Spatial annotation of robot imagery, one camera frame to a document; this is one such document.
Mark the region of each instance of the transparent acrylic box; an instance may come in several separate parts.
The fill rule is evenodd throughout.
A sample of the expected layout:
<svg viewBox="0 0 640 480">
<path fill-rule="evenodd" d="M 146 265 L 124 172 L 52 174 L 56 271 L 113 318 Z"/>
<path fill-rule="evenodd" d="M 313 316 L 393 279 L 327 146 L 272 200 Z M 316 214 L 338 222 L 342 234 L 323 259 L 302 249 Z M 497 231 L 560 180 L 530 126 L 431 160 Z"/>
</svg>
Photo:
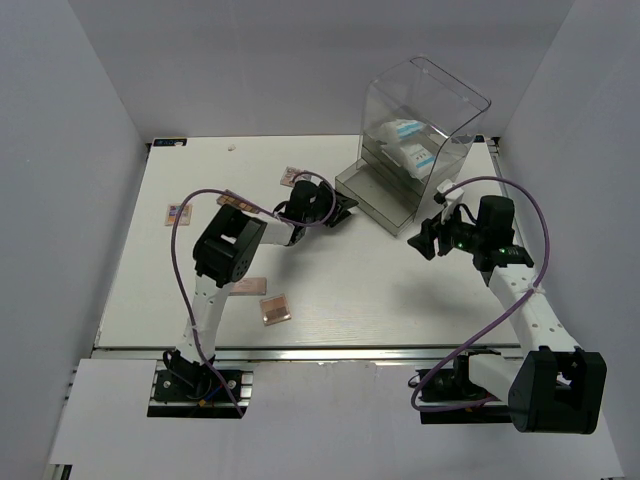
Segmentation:
<svg viewBox="0 0 640 480">
<path fill-rule="evenodd" d="M 359 157 L 336 189 L 398 235 L 442 181 L 455 180 L 490 106 L 424 56 L 396 65 L 367 88 Z"/>
</svg>

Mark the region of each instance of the white cardboard panel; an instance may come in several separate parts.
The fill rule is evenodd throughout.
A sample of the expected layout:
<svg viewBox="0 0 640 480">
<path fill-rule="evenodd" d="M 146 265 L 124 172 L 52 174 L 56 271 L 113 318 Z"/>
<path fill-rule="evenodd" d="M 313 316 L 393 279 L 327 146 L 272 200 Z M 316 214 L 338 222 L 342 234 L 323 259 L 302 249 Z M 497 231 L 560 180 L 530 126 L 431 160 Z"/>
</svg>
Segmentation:
<svg viewBox="0 0 640 480">
<path fill-rule="evenodd" d="M 67 0 L 0 10 L 0 477 L 39 479 L 146 152 Z"/>
<path fill-rule="evenodd" d="M 511 425 L 424 426 L 410 367 L 261 364 L 242 420 L 147 418 L 153 361 L 83 360 L 51 462 L 71 480 L 584 480 L 620 474 L 604 418 L 591 436 Z"/>
<path fill-rule="evenodd" d="M 500 135 L 572 0 L 71 0 L 140 134 L 356 134 L 418 53 L 493 99 Z"/>
</svg>

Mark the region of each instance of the small tag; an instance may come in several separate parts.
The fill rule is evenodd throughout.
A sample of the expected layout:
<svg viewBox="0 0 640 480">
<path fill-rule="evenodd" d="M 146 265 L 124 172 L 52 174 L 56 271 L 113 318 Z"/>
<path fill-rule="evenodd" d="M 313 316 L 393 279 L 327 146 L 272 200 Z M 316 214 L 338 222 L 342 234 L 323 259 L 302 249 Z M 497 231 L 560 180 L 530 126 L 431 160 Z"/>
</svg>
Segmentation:
<svg viewBox="0 0 640 480">
<path fill-rule="evenodd" d="M 184 147 L 186 144 L 186 138 L 156 138 L 153 141 L 154 147 Z"/>
<path fill-rule="evenodd" d="M 265 327 L 274 323 L 291 320 L 291 311 L 287 297 L 279 295 L 267 300 L 260 300 L 260 309 L 262 310 L 262 321 Z"/>
<path fill-rule="evenodd" d="M 287 167 L 282 174 L 282 178 L 280 179 L 280 185 L 284 185 L 285 187 L 293 187 L 293 184 L 295 183 L 293 177 L 295 177 L 299 173 L 302 173 L 302 170 L 294 167 Z M 311 175 L 305 173 L 304 175 L 296 177 L 295 181 L 297 182 L 298 180 L 311 180 Z"/>
<path fill-rule="evenodd" d="M 178 215 L 178 209 L 180 208 L 180 203 L 174 203 L 167 207 L 167 216 L 164 220 L 164 224 L 167 227 L 173 225 L 176 220 L 176 215 Z M 180 226 L 189 225 L 191 223 L 191 204 L 188 203 L 184 210 L 182 211 L 182 215 L 180 215 Z"/>
<path fill-rule="evenodd" d="M 245 203 L 241 200 L 238 200 L 236 197 L 231 197 L 229 195 L 220 195 L 218 197 L 218 200 L 216 200 L 216 202 L 220 206 L 231 205 L 232 207 L 236 207 L 237 209 L 242 210 L 243 212 L 259 213 L 259 210 L 257 208 L 252 207 L 248 203 Z"/>
<path fill-rule="evenodd" d="M 229 295 L 266 295 L 267 279 L 265 277 L 243 278 L 237 282 Z"/>
<path fill-rule="evenodd" d="M 421 146 L 407 153 L 409 155 L 409 158 L 413 162 L 413 164 L 416 166 L 416 168 L 422 168 L 426 165 L 429 165 L 430 163 L 433 163 L 433 161 L 436 159 L 436 157 L 431 155 L 429 150 Z"/>
</svg>

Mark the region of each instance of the robotic arm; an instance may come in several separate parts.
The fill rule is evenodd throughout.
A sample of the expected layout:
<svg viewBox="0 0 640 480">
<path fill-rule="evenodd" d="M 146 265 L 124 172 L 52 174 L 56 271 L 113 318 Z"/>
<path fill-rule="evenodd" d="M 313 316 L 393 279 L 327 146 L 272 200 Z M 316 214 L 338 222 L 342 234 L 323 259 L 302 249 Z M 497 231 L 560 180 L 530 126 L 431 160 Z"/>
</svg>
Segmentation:
<svg viewBox="0 0 640 480">
<path fill-rule="evenodd" d="M 493 352 L 474 352 L 454 361 L 456 384 L 484 388 L 509 407 L 511 421 L 522 432 L 592 433 L 597 425 L 606 365 L 596 352 L 585 352 L 564 329 L 542 290 L 527 251 L 513 244 L 513 201 L 500 196 L 480 200 L 477 220 L 461 203 L 462 191 L 446 196 L 453 184 L 441 185 L 436 201 L 443 211 L 422 223 L 408 243 L 427 260 L 454 248 L 473 255 L 473 265 L 505 310 L 533 289 L 528 301 L 510 317 L 526 354 L 524 362 Z M 462 221 L 461 210 L 471 223 Z"/>
<path fill-rule="evenodd" d="M 304 225 L 323 220 L 333 205 L 324 225 L 333 228 L 351 215 L 350 208 L 358 202 L 334 192 L 325 182 L 315 185 L 306 180 L 295 183 L 288 201 L 276 211 L 280 217 L 258 218 L 230 205 L 223 205 L 204 230 L 193 248 L 196 288 L 191 306 L 196 320 L 200 347 L 213 362 L 216 335 L 225 303 L 235 282 L 241 280 L 251 265 L 259 245 L 292 246 L 306 232 Z M 187 398 L 201 398 L 211 384 L 211 372 L 203 364 L 194 340 L 194 327 L 187 320 L 182 341 L 176 349 L 163 353 L 165 367 L 179 381 L 181 393 Z"/>
</svg>

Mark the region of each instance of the white wall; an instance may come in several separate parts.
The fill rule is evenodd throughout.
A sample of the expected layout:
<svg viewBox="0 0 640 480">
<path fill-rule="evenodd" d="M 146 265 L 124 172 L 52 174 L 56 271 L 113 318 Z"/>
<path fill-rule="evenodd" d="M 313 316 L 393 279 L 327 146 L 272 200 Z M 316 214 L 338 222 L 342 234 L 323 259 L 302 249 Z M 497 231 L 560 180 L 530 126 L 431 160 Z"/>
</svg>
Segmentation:
<svg viewBox="0 0 640 480">
<path fill-rule="evenodd" d="M 70 0 L 145 140 L 358 133 L 378 73 L 424 52 L 502 134 L 573 0 Z"/>
<path fill-rule="evenodd" d="M 505 176 L 539 199 L 552 235 L 543 283 L 565 325 L 608 365 L 605 415 L 640 478 L 640 4 L 578 0 L 502 139 Z M 521 218 L 540 259 L 538 222 Z"/>
<path fill-rule="evenodd" d="M 0 14 L 0 476 L 39 479 L 90 352 L 144 145 L 65 0 Z"/>
</svg>

